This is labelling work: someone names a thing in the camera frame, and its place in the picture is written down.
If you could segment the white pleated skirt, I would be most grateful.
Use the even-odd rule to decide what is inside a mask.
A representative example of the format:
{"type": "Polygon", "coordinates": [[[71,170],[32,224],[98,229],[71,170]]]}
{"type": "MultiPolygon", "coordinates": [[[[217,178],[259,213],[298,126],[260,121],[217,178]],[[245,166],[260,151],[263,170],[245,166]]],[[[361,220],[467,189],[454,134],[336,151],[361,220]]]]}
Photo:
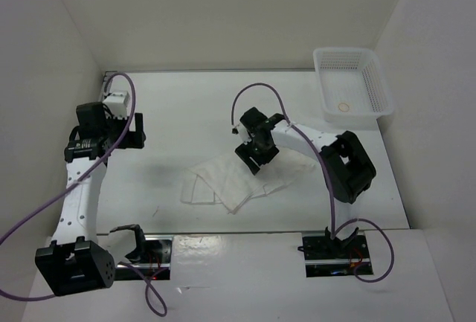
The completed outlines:
{"type": "Polygon", "coordinates": [[[288,187],[315,170],[311,158],[282,149],[257,174],[233,153],[217,156],[184,171],[180,202],[188,205],[223,205],[235,214],[249,200],[266,197],[288,187]]]}

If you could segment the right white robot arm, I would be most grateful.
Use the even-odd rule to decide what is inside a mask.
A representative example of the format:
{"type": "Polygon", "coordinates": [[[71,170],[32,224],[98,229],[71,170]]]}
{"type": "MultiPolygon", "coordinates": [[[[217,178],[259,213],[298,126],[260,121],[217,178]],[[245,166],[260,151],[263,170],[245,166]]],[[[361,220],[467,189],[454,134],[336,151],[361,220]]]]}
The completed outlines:
{"type": "Polygon", "coordinates": [[[351,206],[376,177],[376,168],[357,135],[351,131],[340,135],[321,132],[293,123],[281,113],[268,117],[255,107],[246,111],[239,123],[232,124],[232,133],[242,140],[235,153],[253,175],[271,163],[281,148],[319,163],[330,200],[324,249],[334,257],[344,256],[352,248],[358,228],[344,233],[343,224],[351,219],[351,206]]]}

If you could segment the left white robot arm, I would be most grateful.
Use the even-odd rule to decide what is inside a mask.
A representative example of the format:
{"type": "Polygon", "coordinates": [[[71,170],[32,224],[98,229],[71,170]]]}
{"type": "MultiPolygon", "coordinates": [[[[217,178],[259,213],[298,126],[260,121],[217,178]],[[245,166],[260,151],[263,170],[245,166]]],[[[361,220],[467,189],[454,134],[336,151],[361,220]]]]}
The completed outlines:
{"type": "Polygon", "coordinates": [[[97,241],[100,189],[112,148],[141,149],[145,133],[141,114],[125,100],[105,99],[79,105],[78,124],[64,149],[68,174],[59,222],[49,246],[36,250],[35,263],[57,297],[107,289],[118,263],[142,261],[148,252],[137,224],[110,230],[105,245],[97,241]]]}

